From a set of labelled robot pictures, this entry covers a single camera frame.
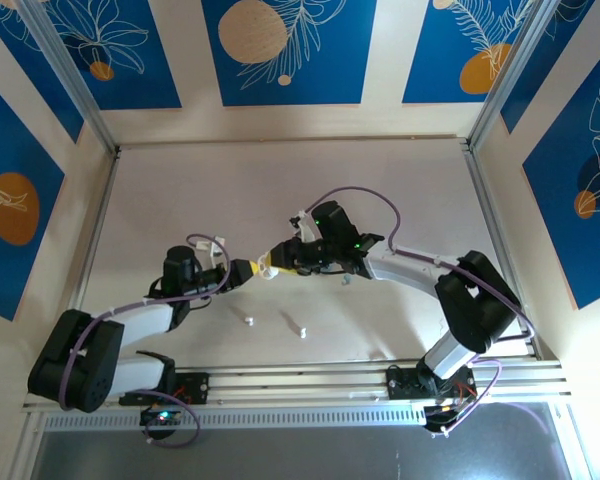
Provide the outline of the left aluminium frame post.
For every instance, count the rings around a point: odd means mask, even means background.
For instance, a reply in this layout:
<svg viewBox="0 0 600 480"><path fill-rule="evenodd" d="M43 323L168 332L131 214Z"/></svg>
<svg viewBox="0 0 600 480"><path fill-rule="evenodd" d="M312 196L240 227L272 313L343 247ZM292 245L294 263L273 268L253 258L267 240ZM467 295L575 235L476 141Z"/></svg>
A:
<svg viewBox="0 0 600 480"><path fill-rule="evenodd" d="M104 149L116 156L118 145L60 35L38 0L14 0L24 24L63 85L83 120Z"/></svg>

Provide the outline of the left aluminium table side rail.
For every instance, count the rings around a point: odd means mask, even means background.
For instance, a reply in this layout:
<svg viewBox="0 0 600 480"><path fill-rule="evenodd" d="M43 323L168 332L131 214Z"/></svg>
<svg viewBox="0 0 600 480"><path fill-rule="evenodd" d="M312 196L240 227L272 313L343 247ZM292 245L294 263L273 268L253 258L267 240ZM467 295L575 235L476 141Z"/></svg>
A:
<svg viewBox="0 0 600 480"><path fill-rule="evenodd" d="M62 260L58 305L46 327L50 334L61 314L81 308L85 301L106 209L118 167L119 152L105 152L72 173L63 186L58 210L59 233L67 243L59 248Z"/></svg>

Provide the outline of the long aluminium base rail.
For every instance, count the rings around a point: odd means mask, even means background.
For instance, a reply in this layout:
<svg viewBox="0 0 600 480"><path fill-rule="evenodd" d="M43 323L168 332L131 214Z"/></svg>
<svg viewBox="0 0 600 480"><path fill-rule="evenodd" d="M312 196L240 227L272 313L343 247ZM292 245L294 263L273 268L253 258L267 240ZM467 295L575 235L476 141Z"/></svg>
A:
<svg viewBox="0 0 600 480"><path fill-rule="evenodd" d="M416 367L414 361L336 362L296 365L178 368L178 373L210 375L206 405L223 408L261 406L370 405L391 401L386 370L393 364ZM534 357L487 358L471 366L477 394L486 401L533 401L572 395L556 360ZM434 405L442 400L393 400Z"/></svg>

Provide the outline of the white earbud charging case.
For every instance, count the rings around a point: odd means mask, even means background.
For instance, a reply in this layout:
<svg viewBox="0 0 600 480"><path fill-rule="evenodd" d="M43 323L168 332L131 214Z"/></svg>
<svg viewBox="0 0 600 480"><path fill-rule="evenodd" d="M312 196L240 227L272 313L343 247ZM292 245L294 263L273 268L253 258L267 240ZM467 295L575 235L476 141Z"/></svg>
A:
<svg viewBox="0 0 600 480"><path fill-rule="evenodd" d="M272 264L271 252L261 255L257 261L258 275L265 280L273 280L280 273L280 268Z"/></svg>

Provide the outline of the right aluminium table side rail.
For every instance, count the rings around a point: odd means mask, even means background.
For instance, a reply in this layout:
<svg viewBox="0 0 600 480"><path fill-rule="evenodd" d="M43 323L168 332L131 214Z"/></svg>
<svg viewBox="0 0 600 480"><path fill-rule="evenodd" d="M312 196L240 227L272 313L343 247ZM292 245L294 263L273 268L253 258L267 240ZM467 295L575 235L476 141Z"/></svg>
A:
<svg viewBox="0 0 600 480"><path fill-rule="evenodd" d="M462 139L460 144L463 150L467 168L474 184L474 189L478 197L487 230L493 244L496 258L501 267L503 278L507 281L511 290L521 301L521 308L523 312L527 313L527 303L525 302L526 298L524 296L524 291L521 288L516 269L513 265L512 257L505 239L504 229L501 221L499 220L495 200L489 189L486 176L482 171L479 158L471 149L468 140Z"/></svg>

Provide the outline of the aluminium table side rail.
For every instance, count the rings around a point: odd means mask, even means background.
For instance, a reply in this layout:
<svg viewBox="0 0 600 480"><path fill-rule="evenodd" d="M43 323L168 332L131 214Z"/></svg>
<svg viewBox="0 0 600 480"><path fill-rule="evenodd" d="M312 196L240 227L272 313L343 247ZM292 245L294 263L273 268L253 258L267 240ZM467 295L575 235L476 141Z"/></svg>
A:
<svg viewBox="0 0 600 480"><path fill-rule="evenodd" d="M106 209L118 167L119 152L105 152L72 173L63 186L58 210L59 233L67 243L59 248L62 260L58 305L46 327L50 334L61 314L81 308L85 301Z"/></svg>
<svg viewBox="0 0 600 480"><path fill-rule="evenodd" d="M505 239L504 229L501 221L499 220L495 200L489 189L486 176L482 171L479 158L471 149L468 140L462 139L460 144L463 150L467 168L474 184L474 189L478 197L487 230L493 244L496 258L501 267L503 278L507 281L511 290L521 301L521 308L523 312L527 313L527 303L525 302L526 298L524 296L524 291L521 288L516 269L513 265L512 257Z"/></svg>

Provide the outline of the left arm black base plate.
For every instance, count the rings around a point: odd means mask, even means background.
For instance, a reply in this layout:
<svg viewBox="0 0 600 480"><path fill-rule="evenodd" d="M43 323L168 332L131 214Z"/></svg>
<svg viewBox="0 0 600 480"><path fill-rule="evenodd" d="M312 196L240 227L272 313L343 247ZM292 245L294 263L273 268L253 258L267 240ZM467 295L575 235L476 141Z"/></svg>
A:
<svg viewBox="0 0 600 480"><path fill-rule="evenodd" d="M155 391L170 395L187 405L204 405L209 394L210 375L205 372L170 373L162 379ZM149 406L173 404L172 400L154 394L126 393L119 399L121 406Z"/></svg>

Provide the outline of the right aluminium frame post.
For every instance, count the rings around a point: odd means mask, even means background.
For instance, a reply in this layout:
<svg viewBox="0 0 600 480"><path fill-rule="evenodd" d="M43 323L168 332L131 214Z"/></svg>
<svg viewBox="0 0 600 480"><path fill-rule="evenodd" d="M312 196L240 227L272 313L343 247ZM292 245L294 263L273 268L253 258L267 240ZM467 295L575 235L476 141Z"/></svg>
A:
<svg viewBox="0 0 600 480"><path fill-rule="evenodd" d="M528 63L560 0L534 0L531 12L511 47L480 113L466 137L467 150L474 153L490 132L511 90Z"/></svg>

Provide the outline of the aluminium frame post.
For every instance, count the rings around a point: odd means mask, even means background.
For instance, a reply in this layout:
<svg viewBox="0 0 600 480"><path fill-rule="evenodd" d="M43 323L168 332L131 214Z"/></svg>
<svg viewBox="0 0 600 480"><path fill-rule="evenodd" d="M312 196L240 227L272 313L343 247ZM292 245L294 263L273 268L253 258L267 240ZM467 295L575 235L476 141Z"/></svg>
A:
<svg viewBox="0 0 600 480"><path fill-rule="evenodd" d="M38 0L14 0L24 24L63 85L83 120L104 149L116 156L118 145L60 35Z"/></svg>
<svg viewBox="0 0 600 480"><path fill-rule="evenodd" d="M511 47L480 113L466 137L467 150L474 153L490 132L511 90L528 63L560 0L534 0L531 12Z"/></svg>

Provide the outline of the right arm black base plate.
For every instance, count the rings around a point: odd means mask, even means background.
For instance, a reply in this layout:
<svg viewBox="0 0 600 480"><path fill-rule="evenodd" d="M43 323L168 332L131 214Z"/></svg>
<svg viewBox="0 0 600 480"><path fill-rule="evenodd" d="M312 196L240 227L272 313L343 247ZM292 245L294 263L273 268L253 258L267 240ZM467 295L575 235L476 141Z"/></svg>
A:
<svg viewBox="0 0 600 480"><path fill-rule="evenodd" d="M477 397L473 371L462 366L451 377L442 379L424 364L412 368L391 365L385 372L391 400L459 399Z"/></svg>

